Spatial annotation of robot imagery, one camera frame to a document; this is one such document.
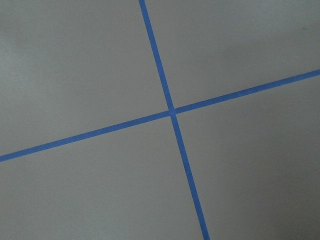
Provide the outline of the blue tape line crosswise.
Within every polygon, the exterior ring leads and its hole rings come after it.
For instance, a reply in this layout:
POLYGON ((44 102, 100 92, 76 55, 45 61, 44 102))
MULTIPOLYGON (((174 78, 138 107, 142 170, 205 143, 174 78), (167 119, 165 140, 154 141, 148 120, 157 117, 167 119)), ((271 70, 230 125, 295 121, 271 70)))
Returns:
MULTIPOLYGON (((217 96, 217 97, 210 98, 210 99, 207 99, 207 100, 203 100, 203 101, 195 102, 195 103, 192 103, 192 104, 184 105, 184 106, 181 106, 181 107, 177 107, 172 112, 175 113, 175 114, 181 114, 181 113, 193 111, 195 109, 200 109, 200 108, 203 108, 203 107, 206 107, 206 106, 215 105, 215 104, 218 104, 218 103, 226 102, 226 101, 233 100, 233 99, 236 99, 236 98, 241 98, 241 97, 244 97, 244 96, 247 96, 247 95, 255 94, 255 93, 258 93, 258 92, 266 91, 266 90, 277 88, 277 87, 280 87, 280 86, 284 86, 284 85, 292 84, 292 83, 295 83, 295 82, 307 80, 307 79, 310 79, 310 78, 318 77, 319 75, 320 75, 320 70, 316 69, 316 70, 309 71, 309 72, 306 72, 306 73, 302 73, 302 74, 299 74, 299 75, 287 77, 287 78, 284 78, 284 79, 281 79, 281 80, 272 81, 272 82, 269 82, 269 83, 265 83, 265 84, 261 84, 261 85, 254 86, 254 87, 250 87, 250 88, 247 88, 247 89, 239 90, 239 91, 236 91, 236 92, 228 93, 228 94, 225 94, 225 95, 217 96)), ((122 130, 122 129, 126 129, 126 128, 129 128, 129 127, 141 125, 141 124, 144 124, 144 123, 152 122, 152 121, 155 121, 155 120, 159 120, 159 119, 162 119, 162 118, 169 117, 170 113, 171 113, 170 110, 163 111, 163 112, 158 112, 158 113, 155 113, 155 114, 152 114, 152 115, 148 115, 148 116, 140 117, 140 118, 137 118, 137 119, 129 120, 129 121, 126 121, 126 122, 122 122, 122 123, 114 124, 114 125, 111 125, 111 126, 103 127, 103 128, 100 128, 100 129, 88 131, 88 132, 85 132, 85 133, 81 133, 81 134, 78 134, 78 135, 70 136, 70 137, 59 139, 59 140, 56 140, 56 141, 52 141, 52 142, 44 143, 44 144, 41 144, 41 145, 33 146, 33 147, 26 148, 26 149, 23 149, 23 150, 11 152, 11 153, 2 155, 0 157, 0 161, 1 162, 5 162, 5 161, 8 161, 8 160, 20 158, 20 157, 23 157, 23 156, 27 156, 27 155, 30 155, 30 154, 37 153, 37 152, 42 152, 42 151, 53 149, 53 148, 57 148, 57 147, 60 147, 60 146, 63 146, 63 145, 68 145, 68 144, 79 142, 79 141, 82 141, 82 140, 85 140, 85 139, 94 138, 96 136, 108 134, 108 133, 111 133, 111 132, 116 132, 116 131, 119 131, 119 130, 122 130)))

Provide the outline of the blue tape line left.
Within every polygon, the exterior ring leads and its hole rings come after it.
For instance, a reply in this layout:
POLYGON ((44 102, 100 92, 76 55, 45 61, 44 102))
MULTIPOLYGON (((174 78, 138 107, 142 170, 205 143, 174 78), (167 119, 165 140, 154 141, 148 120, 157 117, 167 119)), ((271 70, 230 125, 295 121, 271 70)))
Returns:
POLYGON ((173 104, 173 100, 172 100, 172 96, 171 96, 171 92, 170 92, 170 88, 167 82, 167 78, 166 78, 166 74, 163 68, 163 64, 162 64, 162 60, 161 60, 161 56, 159 53, 159 49, 157 46, 157 41, 155 38, 155 34, 153 31, 153 27, 152 27, 152 23, 151 23, 151 19, 149 16, 149 12, 148 12, 148 8, 146 5, 146 2, 144 0, 140 0, 139 1, 139 6, 140 6, 140 10, 141 10, 141 14, 143 17, 143 21, 145 24, 145 28, 146 28, 146 32, 148 35, 148 39, 149 39, 149 43, 150 43, 150 47, 152 50, 152 54, 153 54, 153 58, 155 61, 155 65, 157 68, 157 72, 158 72, 158 76, 161 82, 161 87, 162 87, 162 91, 164 94, 164 98, 166 101, 166 105, 167 105, 167 110, 168 110, 168 114, 171 120, 171 124, 174 130, 174 134, 175 134, 175 138, 176 138, 176 142, 178 145, 178 149, 179 149, 179 153, 181 156, 181 160, 182 160, 182 164, 183 164, 183 168, 184 168, 184 172, 186 175, 186 179, 188 182, 188 186, 189 186, 189 190, 191 193, 191 197, 192 197, 192 201, 193 201, 193 205, 196 211, 196 215, 197 215, 197 219, 198 219, 198 223, 200 226, 200 230, 202 233, 202 237, 204 240, 209 240, 210 239, 210 234, 208 232, 208 228, 207 228, 207 224, 206 224, 206 220, 205 220, 205 216, 203 213, 203 209, 201 206, 201 202, 199 199, 199 194, 197 191, 197 187, 196 187, 196 183, 193 177, 193 173, 192 173, 192 169, 190 166, 190 162, 189 162, 189 158, 187 155, 187 151, 186 151, 186 147, 184 144, 184 140, 183 140, 183 136, 181 133, 181 129, 180 129, 180 125, 178 122, 178 118, 177 118, 177 114, 176 114, 176 110, 173 104))

